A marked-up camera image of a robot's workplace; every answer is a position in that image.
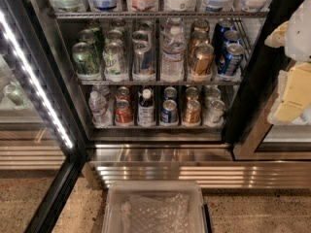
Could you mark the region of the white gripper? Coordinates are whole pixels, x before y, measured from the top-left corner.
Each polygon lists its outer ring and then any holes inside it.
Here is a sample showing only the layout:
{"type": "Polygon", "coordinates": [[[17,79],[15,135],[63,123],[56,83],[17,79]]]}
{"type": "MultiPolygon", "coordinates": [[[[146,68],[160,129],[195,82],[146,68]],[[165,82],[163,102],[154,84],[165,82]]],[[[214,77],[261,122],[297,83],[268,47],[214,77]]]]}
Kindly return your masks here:
{"type": "Polygon", "coordinates": [[[304,0],[264,44],[275,49],[285,46],[286,56],[302,62],[285,73],[285,88],[272,114],[280,122],[292,122],[311,105],[311,0],[304,0]]]}

